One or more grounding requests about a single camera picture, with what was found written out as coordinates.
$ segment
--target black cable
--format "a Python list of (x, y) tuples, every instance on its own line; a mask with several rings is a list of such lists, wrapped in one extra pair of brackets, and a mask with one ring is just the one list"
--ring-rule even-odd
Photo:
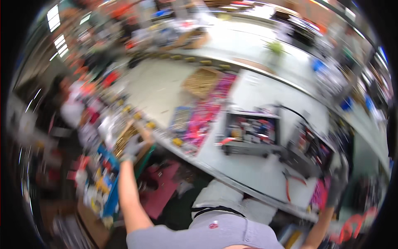
[[(270, 104), (269, 106), (273, 106), (273, 107), (276, 107), (276, 108), (286, 109), (286, 110), (289, 110), (289, 111), (295, 113), (296, 115), (298, 115), (300, 118), (302, 118), (302, 119), (307, 123), (308, 127), (309, 127), (311, 130), (315, 131), (314, 128), (312, 127), (312, 125), (310, 124), (310, 122), (308, 122), (308, 120), (307, 120), (303, 115), (301, 115), (301, 114), (298, 113), (297, 111), (293, 110), (292, 108), (289, 108), (289, 107), (284, 106), (284, 105), (281, 105), (281, 104), (279, 104), (279, 105)], [(317, 135), (314, 135), (314, 140), (315, 140), (315, 145), (316, 145), (316, 147), (318, 148), (318, 153), (319, 153), (319, 155), (322, 155), (321, 147), (320, 147), (320, 144), (319, 144), (319, 138), (318, 138)]]

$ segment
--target yellow item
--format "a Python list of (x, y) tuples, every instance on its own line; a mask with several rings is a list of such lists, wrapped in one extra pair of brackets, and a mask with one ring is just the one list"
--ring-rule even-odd
[(221, 65), (219, 65), (219, 67), (222, 68), (222, 69), (224, 69), (224, 70), (229, 70), (229, 69), (231, 69), (231, 65), (224, 65), (224, 64), (221, 64)]
[(106, 216), (102, 218), (102, 223), (107, 229), (110, 229), (113, 225), (113, 217), (112, 216)]
[(203, 65), (210, 66), (212, 64), (211, 61), (200, 61)]
[(171, 56), (171, 58), (173, 60), (181, 60), (182, 56), (181, 55), (173, 55), (173, 56)]
[(231, 19), (231, 16), (228, 15), (228, 14), (219, 14), (218, 18), (223, 20), (223, 21), (227, 21), (227, 20)]
[(239, 137), (239, 132), (231, 131), (231, 137)]
[(126, 107), (123, 108), (122, 112), (129, 112), (129, 111), (131, 111), (130, 106), (126, 106)]
[(194, 62), (196, 59), (195, 57), (185, 57), (184, 58), (187, 62)]
[(169, 54), (163, 54), (163, 55), (160, 56), (161, 59), (166, 59), (166, 58), (169, 58), (169, 57), (170, 57)]
[(176, 146), (181, 146), (181, 145), (182, 145), (182, 140), (179, 139), (179, 138), (175, 138), (175, 139), (173, 139), (173, 143), (174, 143)]
[(141, 114), (139, 112), (136, 112), (133, 116), (136, 120), (140, 120), (141, 119)]
[(96, 205), (96, 201), (94, 199), (91, 199), (91, 209), (94, 211), (94, 213), (99, 214), (101, 211), (101, 207)]
[(156, 125), (155, 125), (155, 123), (154, 122), (149, 122), (149, 123), (147, 123), (146, 124), (146, 126), (148, 127), (148, 128), (150, 128), (150, 129), (153, 129), (153, 128), (155, 128), (156, 127)]
[(285, 249), (290, 249), (294, 243), (296, 242), (296, 240), (299, 238), (299, 236), (301, 235), (301, 231), (296, 230), (292, 236), (290, 236), (289, 240), (286, 242), (285, 244)]
[(97, 188), (98, 190), (100, 190), (100, 191), (106, 193), (106, 194), (109, 194), (110, 189), (108, 188), (107, 185), (105, 185), (105, 184), (103, 183), (102, 179), (103, 179), (103, 176), (102, 176), (98, 181), (96, 181), (96, 188)]

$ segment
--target red-handled pliers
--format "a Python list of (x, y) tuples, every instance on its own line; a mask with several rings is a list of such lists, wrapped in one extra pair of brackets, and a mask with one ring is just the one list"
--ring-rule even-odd
[(306, 184), (306, 182), (305, 182), (303, 179), (301, 179), (301, 178), (299, 178), (299, 177), (297, 177), (297, 176), (291, 175), (287, 169), (285, 169), (284, 171), (282, 171), (282, 174), (283, 174), (283, 175), (285, 176), (285, 178), (286, 178), (286, 196), (287, 196), (288, 201), (291, 202), (291, 201), (290, 201), (290, 196), (289, 196), (289, 178), (296, 179), (296, 180), (298, 180), (299, 182), (301, 182), (302, 184), (304, 184), (304, 185), (306, 185), (306, 186), (307, 186), (307, 184)]

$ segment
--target legs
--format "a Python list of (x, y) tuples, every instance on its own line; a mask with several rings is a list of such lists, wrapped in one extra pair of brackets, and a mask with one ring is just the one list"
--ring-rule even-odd
[[(200, 192), (193, 208), (224, 206), (241, 212), (243, 192), (214, 179)], [(192, 219), (197, 212), (192, 212)]]
[[(246, 216), (251, 221), (268, 225), (277, 209), (254, 198), (243, 200), (243, 192), (217, 179), (202, 189), (193, 208), (224, 206), (232, 208)], [(192, 212), (192, 219), (197, 212)]]

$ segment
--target work glove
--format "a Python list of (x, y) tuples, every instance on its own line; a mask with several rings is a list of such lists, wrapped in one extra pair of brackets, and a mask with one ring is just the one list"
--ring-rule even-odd
[(343, 153), (340, 153), (340, 161), (341, 167), (332, 173), (326, 207), (338, 205), (341, 194), (348, 183), (348, 161)]
[(120, 158), (121, 162), (124, 161), (131, 161), (132, 163), (135, 162), (137, 154), (141, 151), (142, 147), (145, 145), (145, 141), (142, 141), (140, 143), (138, 142), (139, 137), (140, 134), (136, 134), (129, 139), (125, 149), (123, 150), (123, 154)]

